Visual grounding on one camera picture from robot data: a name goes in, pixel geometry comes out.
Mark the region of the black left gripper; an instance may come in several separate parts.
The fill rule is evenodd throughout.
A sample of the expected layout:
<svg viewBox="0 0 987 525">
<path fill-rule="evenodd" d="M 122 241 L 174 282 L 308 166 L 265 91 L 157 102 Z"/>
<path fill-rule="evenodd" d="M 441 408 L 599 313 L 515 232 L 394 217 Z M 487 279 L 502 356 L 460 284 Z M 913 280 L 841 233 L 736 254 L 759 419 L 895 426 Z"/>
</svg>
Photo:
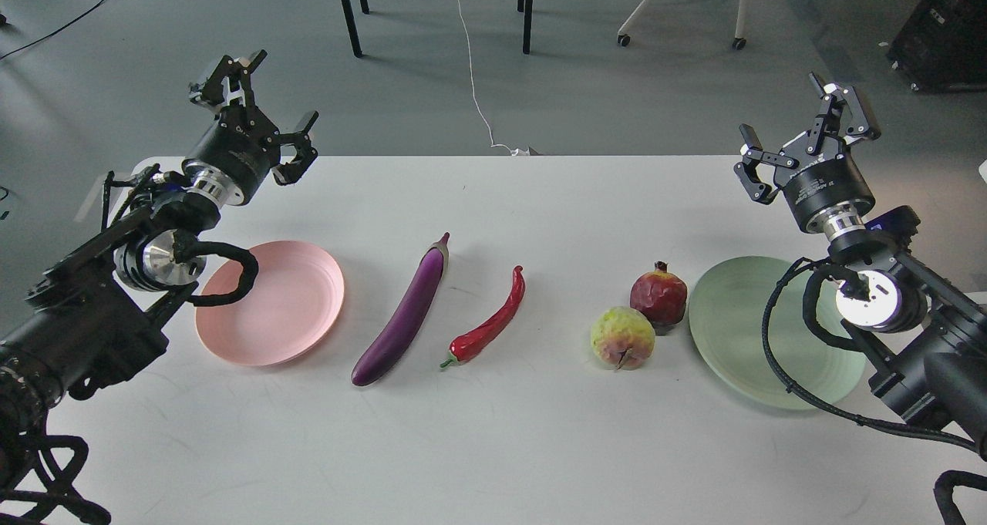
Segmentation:
<svg viewBox="0 0 987 525">
<path fill-rule="evenodd" d="M 311 139 L 318 111 L 306 112 L 296 131 L 278 134 L 276 125 L 260 111 L 223 111 L 232 106 L 258 107 L 251 76 L 267 55 L 261 49 L 247 57 L 223 56 L 211 71 L 188 85 L 188 100 L 217 116 L 183 161 L 183 172 L 213 170 L 225 175 L 227 187 L 234 189 L 226 204 L 249 203 L 269 171 L 280 187 L 296 184 L 318 157 Z M 276 163 L 283 146 L 291 146 L 294 156 Z"/>
</svg>

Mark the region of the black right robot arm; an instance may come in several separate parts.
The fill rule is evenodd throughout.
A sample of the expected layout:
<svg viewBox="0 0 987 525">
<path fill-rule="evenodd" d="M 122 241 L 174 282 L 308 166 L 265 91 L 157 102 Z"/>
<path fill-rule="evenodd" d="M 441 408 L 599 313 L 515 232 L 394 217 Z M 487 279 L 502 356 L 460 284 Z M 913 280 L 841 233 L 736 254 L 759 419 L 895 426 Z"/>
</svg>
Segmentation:
<svg viewBox="0 0 987 525">
<path fill-rule="evenodd" d="M 800 232 L 822 234 L 828 243 L 825 258 L 797 259 L 770 294 L 761 324 L 768 365 L 789 394 L 814 408 L 984 458 L 985 309 L 912 254 L 920 220 L 911 207 L 867 218 L 875 199 L 852 146 L 881 135 L 877 118 L 853 86 L 817 74 L 810 82 L 817 115 L 776 152 L 762 146 L 751 126 L 739 128 L 743 148 L 734 171 L 751 201 L 770 204 L 782 195 Z M 803 273 L 803 323 L 825 345 L 866 356 L 874 367 L 871 394 L 898 420 L 835 408 L 780 366 L 770 320 L 780 293 Z"/>
</svg>

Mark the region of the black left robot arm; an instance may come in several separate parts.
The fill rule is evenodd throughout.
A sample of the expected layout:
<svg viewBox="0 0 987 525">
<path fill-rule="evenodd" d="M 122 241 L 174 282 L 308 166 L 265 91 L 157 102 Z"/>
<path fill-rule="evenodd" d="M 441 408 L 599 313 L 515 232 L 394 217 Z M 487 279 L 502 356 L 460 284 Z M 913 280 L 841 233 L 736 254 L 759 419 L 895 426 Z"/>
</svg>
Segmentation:
<svg viewBox="0 0 987 525">
<path fill-rule="evenodd" d="M 227 306 L 251 292 L 257 258 L 200 235 L 224 207 L 250 202 L 265 177 L 293 184 L 318 156 L 310 138 L 318 112 L 283 133 L 258 107 L 251 78 L 265 57 L 224 56 L 191 83 L 190 101 L 213 121 L 180 169 L 156 163 L 123 180 L 109 173 L 106 194 L 127 191 L 119 210 L 103 212 L 101 231 L 29 291 L 34 313 L 1 349 L 2 501 L 25 508 L 3 514 L 4 524 L 40 524 L 56 510 L 109 524 L 109 511 L 74 487 L 87 443 L 50 434 L 50 409 L 144 370 L 167 350 L 163 327 L 184 304 Z"/>
</svg>

